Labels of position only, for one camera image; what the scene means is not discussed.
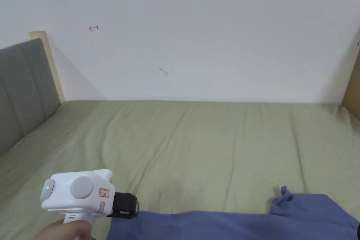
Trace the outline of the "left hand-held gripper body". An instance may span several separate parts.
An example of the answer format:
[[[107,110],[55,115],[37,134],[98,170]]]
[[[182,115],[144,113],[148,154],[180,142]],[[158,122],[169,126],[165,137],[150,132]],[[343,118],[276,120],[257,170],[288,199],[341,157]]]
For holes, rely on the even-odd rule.
[[[100,217],[135,218],[137,197],[117,192],[112,176],[109,169],[54,174],[44,183],[41,207],[64,214],[64,223],[84,220],[94,224]]]

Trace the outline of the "person's left hand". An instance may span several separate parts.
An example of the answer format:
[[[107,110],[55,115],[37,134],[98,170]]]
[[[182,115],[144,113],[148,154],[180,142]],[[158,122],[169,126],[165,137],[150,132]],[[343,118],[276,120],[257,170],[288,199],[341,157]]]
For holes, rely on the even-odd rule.
[[[91,235],[92,225],[84,220],[63,223],[58,220],[44,227],[34,240],[74,240],[79,237],[81,240],[93,240]]]

